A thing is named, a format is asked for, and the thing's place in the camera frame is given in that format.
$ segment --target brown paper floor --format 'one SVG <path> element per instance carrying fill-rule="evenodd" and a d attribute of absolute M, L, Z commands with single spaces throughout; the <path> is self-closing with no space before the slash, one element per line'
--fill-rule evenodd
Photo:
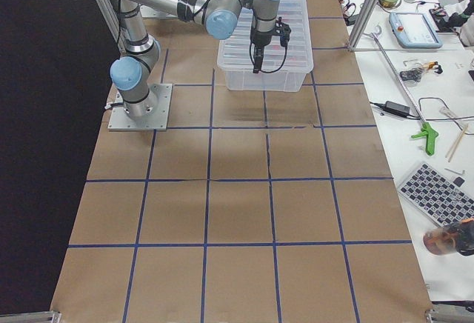
<path fill-rule="evenodd" d="M 307 3 L 298 93 L 231 92 L 202 26 L 147 22 L 169 130 L 109 133 L 104 115 L 51 306 L 64 322 L 424 322 L 340 7 Z"/>

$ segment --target clear plastic bin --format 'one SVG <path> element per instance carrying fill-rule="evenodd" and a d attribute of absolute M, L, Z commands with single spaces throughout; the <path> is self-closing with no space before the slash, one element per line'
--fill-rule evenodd
<path fill-rule="evenodd" d="M 287 59 L 276 73 L 253 73 L 249 57 L 250 25 L 252 11 L 242 9 L 236 30 L 232 36 L 219 43 L 217 65 L 225 72 L 227 88 L 230 90 L 299 91 L 304 77 L 313 69 L 310 23 L 306 0 L 281 0 L 278 15 L 291 28 Z M 280 67 L 284 48 L 278 36 L 265 47 L 262 70 L 271 71 Z"/>

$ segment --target power adapter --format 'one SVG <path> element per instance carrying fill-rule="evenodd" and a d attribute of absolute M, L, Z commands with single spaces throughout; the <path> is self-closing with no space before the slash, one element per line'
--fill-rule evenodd
<path fill-rule="evenodd" d="M 344 21 L 346 22 L 346 25 L 349 27 L 350 25 L 354 25 L 357 21 L 358 14 L 346 17 L 344 16 Z"/>
<path fill-rule="evenodd" d="M 377 106 L 384 112 L 393 114 L 394 116 L 408 118 L 410 116 L 410 107 L 405 106 L 403 104 L 386 101 L 385 104 L 383 103 L 372 103 L 373 105 Z"/>

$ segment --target grid of blue tape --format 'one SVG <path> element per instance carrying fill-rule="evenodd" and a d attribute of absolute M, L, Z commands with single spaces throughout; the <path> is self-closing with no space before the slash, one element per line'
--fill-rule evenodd
<path fill-rule="evenodd" d="M 341 19 L 341 17 L 310 17 L 310 19 Z M 336 50 L 341 49 L 341 47 L 328 47 L 328 48 L 313 48 L 314 50 Z M 168 59 L 168 50 L 165 54 L 164 59 L 164 66 L 161 73 L 161 82 L 163 82 L 164 78 L 164 71 L 166 69 Z M 355 314 L 355 319 L 357 323 L 360 323 L 360 317 L 358 313 L 358 306 L 357 306 L 357 299 L 356 299 L 356 292 L 354 290 L 353 278 L 350 269 L 349 258 L 347 255 L 347 246 L 348 245 L 361 245 L 361 244 L 409 244 L 411 243 L 410 240 L 380 240 L 380 241 L 346 241 L 344 238 L 344 230 L 342 227 L 341 221 L 341 213 L 338 206 L 338 197 L 336 194 L 336 187 L 335 181 L 351 181 L 351 180 L 386 180 L 392 179 L 391 177 L 334 177 L 330 157 L 327 147 L 326 135 L 325 130 L 328 128 L 335 128 L 335 127 L 376 127 L 375 124 L 364 124 L 364 125 L 336 125 L 336 126 L 325 126 L 322 117 L 321 117 L 321 108 L 319 107 L 319 100 L 318 100 L 318 87 L 324 86 L 331 86 L 334 84 L 326 83 L 326 84 L 318 84 L 314 78 L 313 72 L 311 73 L 312 84 L 304 84 L 304 87 L 312 87 L 314 90 L 314 94 L 316 97 L 316 104 L 318 106 L 318 117 L 320 120 L 319 126 L 314 126 L 314 128 L 321 129 L 321 134 L 324 143 L 324 152 L 326 155 L 327 166 L 329 170 L 329 177 L 324 178 L 300 178 L 300 179 L 274 179 L 270 172 L 270 138 L 268 134 L 266 135 L 266 147 L 267 147 L 267 171 L 268 171 L 268 178 L 267 179 L 220 179 L 216 181 L 220 182 L 268 182 L 269 183 L 269 195 L 270 195 L 270 217 L 271 217 L 271 225 L 272 225 L 272 242 L 271 243 L 208 243 L 207 242 L 207 231 L 208 231 L 208 224 L 209 224 L 209 189 L 210 189 L 210 160 L 211 160 L 211 144 L 212 144 L 212 136 L 213 130 L 215 129 L 286 129 L 290 127 L 270 127 L 268 126 L 268 118 L 267 118 L 267 103 L 266 103 L 266 93 L 264 92 L 264 127 L 213 127 L 213 97 L 214 97 L 214 84 L 215 84 L 215 73 L 213 71 L 212 76 L 212 83 L 211 84 L 175 84 L 175 87 L 179 86 L 211 86 L 211 108 L 210 108 L 210 126 L 209 127 L 169 127 L 169 129 L 208 129 L 209 130 L 209 144 L 208 144 L 208 154 L 207 154 L 207 185 L 206 185 L 206 208 L 205 208 L 205 224 L 204 224 L 204 243 L 203 244 L 194 244 L 194 243 L 181 243 L 181 244 L 166 244 L 166 243 L 156 243 L 156 244 L 141 244 L 140 241 L 140 233 L 141 233 L 141 224 L 143 220 L 144 214 L 144 207 L 147 198 L 147 189 L 149 182 L 177 182 L 177 181 L 187 181 L 183 179 L 165 179 L 165 180 L 155 180 L 150 179 L 150 169 L 153 159 L 153 150 L 156 143 L 156 138 L 158 136 L 157 132 L 154 131 L 153 139 L 150 149 L 150 156 L 148 159 L 148 166 L 147 166 L 147 176 L 145 179 L 96 179 L 96 180 L 87 180 L 87 182 L 144 182 L 144 193 L 141 203 L 140 209 L 140 216 L 138 221 L 138 229 L 136 234 L 135 243 L 129 244 L 70 244 L 69 248 L 88 248 L 88 247 L 130 247 L 133 248 L 133 260 L 132 266 L 130 269 L 130 278 L 127 288 L 127 298 L 124 305 L 124 313 L 122 318 L 122 323 L 126 323 L 127 321 L 127 313 L 128 313 L 128 304 L 130 302 L 130 294 L 133 286 L 133 275 L 135 273 L 135 266 L 136 266 L 136 258 L 138 254 L 138 249 L 140 247 L 202 247 L 203 248 L 203 265 L 202 265 L 202 283 L 201 283 L 201 323 L 204 323 L 204 311 L 205 311 L 205 298 L 206 298 L 206 269 L 207 269 L 207 248 L 209 247 L 272 247 L 273 248 L 273 264 L 274 264 L 274 271 L 275 271 L 275 289 L 276 289 L 276 307 L 277 307 L 277 314 L 278 314 L 278 323 L 283 322 L 283 318 L 281 315 L 281 300 L 280 300 L 280 290 L 279 290 L 279 280 L 278 280 L 278 247 L 284 246 L 314 246 L 314 245 L 341 245 L 344 260 L 346 265 L 347 271 L 347 278 L 350 287 L 350 293 L 353 301 L 353 309 Z M 337 85 L 361 85 L 360 82 L 347 82 L 347 83 L 338 83 Z M 273 182 L 283 182 L 283 181 L 330 181 L 331 188 L 333 192 L 333 199 L 334 205 L 336 207 L 336 215 L 338 219 L 338 228 L 339 234 L 341 237 L 341 241 L 333 241 L 333 242 L 276 242 L 276 228 L 275 228 L 275 215 L 273 209 Z"/>

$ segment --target green trigger tool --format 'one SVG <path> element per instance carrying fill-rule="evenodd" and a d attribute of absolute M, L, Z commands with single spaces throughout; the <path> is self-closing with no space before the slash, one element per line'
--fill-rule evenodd
<path fill-rule="evenodd" d="M 429 156 L 435 153 L 435 139 L 438 136 L 438 132 L 431 128 L 430 123 L 423 123 L 421 125 L 421 132 L 412 136 L 412 139 L 427 137 L 427 143 L 425 146 L 425 151 Z"/>
<path fill-rule="evenodd" d="M 395 66 L 393 65 L 393 63 L 390 61 L 390 58 L 388 57 L 387 55 L 387 52 L 385 51 L 385 49 L 382 47 L 382 45 L 380 44 L 380 41 L 378 40 L 378 36 L 381 34 L 382 32 L 382 29 L 380 28 L 380 26 L 377 26 L 376 29 L 375 29 L 375 32 L 374 33 L 371 33 L 371 34 L 368 34 L 370 37 L 373 38 L 373 41 L 377 44 L 380 52 L 382 53 L 382 55 L 385 57 L 385 60 L 387 61 L 388 65 L 390 66 L 390 69 L 392 70 L 393 72 L 393 75 L 395 75 L 395 77 L 397 78 L 398 82 L 400 83 L 401 85 L 401 88 L 403 88 L 403 91 L 407 94 L 408 98 L 410 99 L 412 105 L 414 106 L 414 108 L 416 109 L 416 112 L 418 113 L 418 115 L 420 116 L 420 120 L 421 120 L 421 132 L 418 133 L 418 134 L 415 134 L 414 136 L 412 136 L 413 139 L 415 138 L 423 138 L 426 136 L 427 138 L 427 143 L 426 143 L 426 146 L 425 146 L 425 151 L 426 153 L 431 156 L 435 153 L 435 140 L 436 140 L 436 137 L 439 135 L 438 132 L 434 129 L 431 128 L 430 126 L 430 123 L 427 122 L 427 120 L 423 117 L 423 114 L 421 113 L 421 109 L 420 107 L 416 104 L 416 101 L 415 99 L 413 98 L 412 94 L 410 93 L 410 91 L 408 90 L 408 87 L 406 86 L 406 84 L 404 83 L 403 79 L 400 77 L 400 74 L 399 72 L 397 71 L 397 69 L 395 69 Z"/>

